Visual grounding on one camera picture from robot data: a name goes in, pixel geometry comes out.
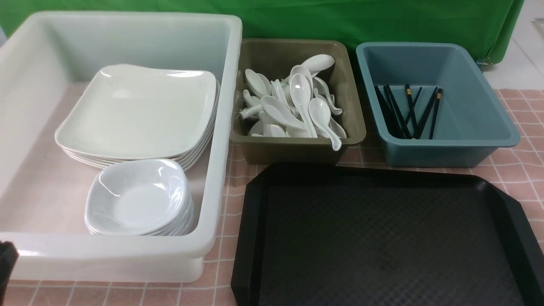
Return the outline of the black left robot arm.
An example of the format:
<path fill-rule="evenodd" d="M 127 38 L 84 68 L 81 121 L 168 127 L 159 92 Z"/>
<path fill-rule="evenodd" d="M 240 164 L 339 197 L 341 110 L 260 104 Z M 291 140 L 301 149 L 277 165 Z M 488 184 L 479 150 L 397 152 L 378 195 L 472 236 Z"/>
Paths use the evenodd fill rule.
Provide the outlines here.
<path fill-rule="evenodd" d="M 3 305 L 7 286 L 11 278 L 12 271 L 19 258 L 19 252 L 15 245 L 10 241 L 0 243 L 0 305 Z"/>

